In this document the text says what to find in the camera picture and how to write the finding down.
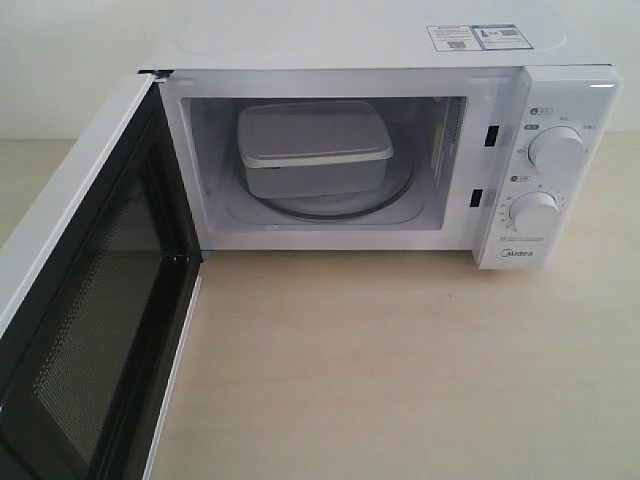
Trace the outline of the white lidded plastic container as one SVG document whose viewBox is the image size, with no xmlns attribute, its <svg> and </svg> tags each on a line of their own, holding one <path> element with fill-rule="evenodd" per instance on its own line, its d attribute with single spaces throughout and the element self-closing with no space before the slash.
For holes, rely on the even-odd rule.
<svg viewBox="0 0 640 480">
<path fill-rule="evenodd" d="M 247 108 L 237 144 L 250 193 L 269 200 L 376 189 L 394 155 L 385 123 L 360 100 Z"/>
</svg>

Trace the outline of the white microwave door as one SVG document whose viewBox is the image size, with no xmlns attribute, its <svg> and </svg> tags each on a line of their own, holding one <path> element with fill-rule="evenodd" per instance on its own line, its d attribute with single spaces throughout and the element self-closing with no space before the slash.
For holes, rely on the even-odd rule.
<svg viewBox="0 0 640 480">
<path fill-rule="evenodd" d="M 200 287 L 154 73 L 99 109 L 1 249 L 1 475 L 146 479 Z"/>
</svg>

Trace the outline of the white Midea microwave oven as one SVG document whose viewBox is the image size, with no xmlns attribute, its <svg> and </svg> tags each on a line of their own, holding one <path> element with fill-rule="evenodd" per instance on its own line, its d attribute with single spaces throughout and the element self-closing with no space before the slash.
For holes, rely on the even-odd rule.
<svg viewBox="0 0 640 480">
<path fill-rule="evenodd" d="M 483 24 L 515 24 L 533 48 L 438 52 L 427 32 Z M 163 80 L 205 252 L 468 251 L 490 270 L 552 258 L 621 88 L 606 56 L 545 1 L 197 1 L 141 70 Z M 324 100 L 369 103 L 393 157 L 419 163 L 396 203 L 351 221 L 304 222 L 239 184 L 243 110 Z M 578 132 L 585 155 L 540 171 L 528 147 L 557 126 Z M 552 230 L 523 234 L 510 220 L 531 192 L 556 200 Z"/>
</svg>

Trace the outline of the glass turntable plate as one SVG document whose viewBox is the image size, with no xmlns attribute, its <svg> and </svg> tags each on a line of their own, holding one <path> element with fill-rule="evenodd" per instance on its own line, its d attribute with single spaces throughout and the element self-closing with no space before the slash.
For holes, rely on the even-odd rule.
<svg viewBox="0 0 640 480">
<path fill-rule="evenodd" d="M 419 163 L 404 154 L 387 162 L 382 185 L 368 191 L 300 198 L 260 198 L 250 191 L 247 174 L 236 162 L 235 175 L 244 191 L 271 211 L 304 222 L 338 223 L 373 215 L 400 200 L 413 186 Z"/>
</svg>

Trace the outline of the lower white timer knob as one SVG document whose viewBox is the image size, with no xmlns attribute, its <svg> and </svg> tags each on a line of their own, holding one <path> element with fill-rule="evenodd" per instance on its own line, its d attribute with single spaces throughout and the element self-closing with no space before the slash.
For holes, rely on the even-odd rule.
<svg viewBox="0 0 640 480">
<path fill-rule="evenodd" d="M 515 200 L 509 209 L 509 218 L 515 229 L 523 234 L 542 234 L 552 230 L 559 215 L 556 200 L 546 192 L 527 193 Z"/>
</svg>

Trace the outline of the upper white power knob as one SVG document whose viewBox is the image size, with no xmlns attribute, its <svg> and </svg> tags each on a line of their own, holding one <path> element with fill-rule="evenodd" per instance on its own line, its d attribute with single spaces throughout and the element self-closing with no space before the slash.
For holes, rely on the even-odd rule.
<svg viewBox="0 0 640 480">
<path fill-rule="evenodd" d="M 584 155 L 585 146 L 580 135 L 568 126 L 552 127 L 541 132 L 528 147 L 528 158 L 540 171 L 580 163 Z"/>
</svg>

